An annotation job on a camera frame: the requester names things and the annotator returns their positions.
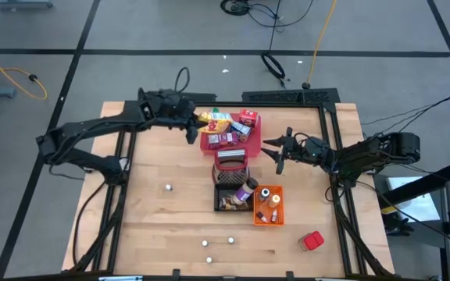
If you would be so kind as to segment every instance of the plastic bottle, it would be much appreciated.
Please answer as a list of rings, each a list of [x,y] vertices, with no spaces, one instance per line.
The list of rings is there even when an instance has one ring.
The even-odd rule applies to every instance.
[[[232,195],[232,202],[236,205],[242,205],[246,200],[248,200],[249,196],[251,196],[257,187],[258,182],[253,178],[249,178],[246,180],[246,183],[243,184],[234,195]]]

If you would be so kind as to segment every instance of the concrete floor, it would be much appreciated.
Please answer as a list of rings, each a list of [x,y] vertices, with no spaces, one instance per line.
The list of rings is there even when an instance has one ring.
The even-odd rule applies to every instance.
[[[54,9],[4,11],[0,17],[0,48],[75,49],[93,0],[55,1]],[[274,8],[277,1],[261,2]],[[450,33],[450,0],[436,0]],[[89,49],[234,49],[268,48],[271,29],[247,16],[223,13],[220,0],[103,0],[85,48]],[[307,1],[283,1],[284,22],[297,19]],[[329,0],[315,0],[300,23],[274,38],[275,50],[313,50]],[[268,23],[268,18],[257,15]],[[448,52],[425,0],[340,1],[321,44],[331,51]],[[277,56],[291,82],[299,88],[311,58]],[[0,98],[0,254],[12,225],[37,148],[63,86],[72,55],[0,55],[2,66],[38,75],[49,99],[36,101],[19,93]],[[103,101],[135,99],[138,87],[172,87],[177,71],[191,70],[188,91],[215,93],[221,101],[240,101],[243,91],[276,90],[280,85],[258,56],[228,55],[82,55],[59,124],[98,117]],[[16,80],[40,94],[24,76]],[[0,85],[8,84],[0,75]],[[450,58],[317,58],[313,87],[336,87],[343,102],[358,105],[362,122],[435,103],[450,95]],[[367,134],[391,122],[365,126]],[[450,104],[444,103],[414,122],[409,131],[422,140],[417,166],[437,170],[450,164]],[[80,143],[88,149],[91,141]],[[60,167],[80,176],[77,169]],[[389,176],[417,173],[401,167]],[[59,272],[76,211],[81,182],[48,175],[44,170],[23,224],[6,276]],[[424,279],[440,273],[438,249],[393,238],[389,240],[397,273]]]

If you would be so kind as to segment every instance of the black box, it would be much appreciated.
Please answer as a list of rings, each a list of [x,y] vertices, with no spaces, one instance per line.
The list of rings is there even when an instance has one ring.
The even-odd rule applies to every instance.
[[[239,188],[241,188],[241,184],[215,184],[215,212],[252,212],[253,211],[253,194],[246,199],[248,203],[248,209],[246,210],[220,210],[218,207],[220,206],[220,200],[223,197],[230,196],[235,194]]]

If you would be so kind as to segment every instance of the orange plastic basket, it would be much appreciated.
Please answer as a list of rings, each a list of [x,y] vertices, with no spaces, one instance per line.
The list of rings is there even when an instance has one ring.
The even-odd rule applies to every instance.
[[[259,195],[262,189],[266,188],[270,191],[270,196],[265,201],[259,200]],[[269,200],[273,195],[280,196],[279,205],[275,208],[269,206]],[[255,188],[254,200],[253,200],[253,222],[255,226],[282,226],[284,224],[284,195],[282,194],[282,186],[269,186],[269,185],[259,185]],[[277,209],[277,221],[271,222],[273,210]],[[268,222],[262,222],[256,214],[261,212]]]

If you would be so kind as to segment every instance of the wooden tabletop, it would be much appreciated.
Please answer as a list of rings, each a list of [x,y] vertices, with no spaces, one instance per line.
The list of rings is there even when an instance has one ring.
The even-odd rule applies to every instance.
[[[102,116],[118,114],[122,109],[122,102],[106,102]],[[295,132],[322,138],[316,109],[254,110],[262,116],[262,139],[277,138],[288,126]],[[196,110],[207,111],[209,108]],[[221,108],[220,111],[238,112],[239,108]],[[337,104],[337,113],[343,145],[361,141],[356,106]],[[334,147],[329,115],[327,125]],[[284,226],[253,226],[251,212],[213,211],[213,157],[201,153],[199,138],[189,145],[184,134],[179,130],[152,128],[137,136],[116,274],[167,276],[173,269],[180,269],[184,276],[285,276],[286,271],[293,271],[297,277],[345,275],[333,205],[324,198],[329,177],[321,168],[286,162],[283,174],[276,175],[276,165],[268,156],[262,153],[250,158],[251,175],[260,184],[284,188]],[[97,137],[92,153],[113,155],[116,139],[116,133]],[[361,176],[359,180],[373,184],[370,176]],[[86,175],[78,210],[101,182],[99,173]],[[165,190],[166,183],[173,186],[173,191]],[[78,257],[98,234],[105,192],[106,187],[91,200],[81,218]],[[362,239],[381,264],[393,272],[376,194],[369,187],[358,185],[353,189],[353,197]],[[324,245],[314,251],[302,251],[298,239],[315,230],[323,235]],[[64,269],[73,265],[72,234]],[[228,237],[233,237],[235,243],[228,244]],[[203,240],[209,242],[208,247],[202,246]],[[347,240],[353,272],[358,272],[355,249],[348,235]],[[212,258],[211,264],[206,263],[207,257]],[[106,260],[104,254],[103,268]]]

